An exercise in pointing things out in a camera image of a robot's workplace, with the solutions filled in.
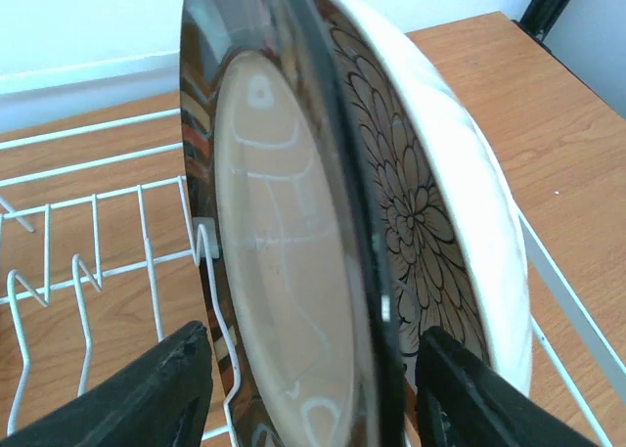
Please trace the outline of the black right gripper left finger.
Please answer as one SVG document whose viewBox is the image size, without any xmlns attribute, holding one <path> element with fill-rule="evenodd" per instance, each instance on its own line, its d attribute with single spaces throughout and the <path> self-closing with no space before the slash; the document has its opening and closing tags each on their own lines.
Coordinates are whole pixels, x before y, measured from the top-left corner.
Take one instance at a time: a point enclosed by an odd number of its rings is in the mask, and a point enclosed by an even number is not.
<svg viewBox="0 0 626 447">
<path fill-rule="evenodd" d="M 190 321 L 3 446 L 199 446 L 211 402 L 207 329 Z"/>
</svg>

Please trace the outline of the floral patterned plate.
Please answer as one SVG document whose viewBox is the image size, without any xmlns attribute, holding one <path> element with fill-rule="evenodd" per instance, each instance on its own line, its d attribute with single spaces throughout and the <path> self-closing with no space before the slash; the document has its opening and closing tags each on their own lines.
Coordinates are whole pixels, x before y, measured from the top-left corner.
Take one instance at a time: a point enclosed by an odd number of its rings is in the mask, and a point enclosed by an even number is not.
<svg viewBox="0 0 626 447">
<path fill-rule="evenodd" d="M 313 0 L 364 142 L 391 267 L 400 351 L 417 382 L 440 327 L 519 392 L 532 377 L 528 269 L 486 137 L 417 45 L 360 0 Z"/>
</svg>

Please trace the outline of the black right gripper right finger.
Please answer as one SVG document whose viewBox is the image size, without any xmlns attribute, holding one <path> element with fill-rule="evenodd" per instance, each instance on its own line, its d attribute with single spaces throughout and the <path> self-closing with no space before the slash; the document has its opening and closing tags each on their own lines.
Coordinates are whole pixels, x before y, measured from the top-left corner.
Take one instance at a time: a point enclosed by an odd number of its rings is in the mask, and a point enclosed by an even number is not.
<svg viewBox="0 0 626 447">
<path fill-rule="evenodd" d="M 424 446 L 592 446 L 440 327 L 421 338 L 417 425 Z"/>
</svg>

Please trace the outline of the black rimmed plate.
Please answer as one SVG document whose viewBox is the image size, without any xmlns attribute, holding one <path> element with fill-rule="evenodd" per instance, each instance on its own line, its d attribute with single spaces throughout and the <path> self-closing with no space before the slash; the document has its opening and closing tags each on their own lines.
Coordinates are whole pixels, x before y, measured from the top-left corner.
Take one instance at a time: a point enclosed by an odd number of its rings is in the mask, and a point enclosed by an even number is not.
<svg viewBox="0 0 626 447">
<path fill-rule="evenodd" d="M 401 446 L 372 184 L 314 0 L 183 0 L 189 213 L 235 446 Z"/>
</svg>

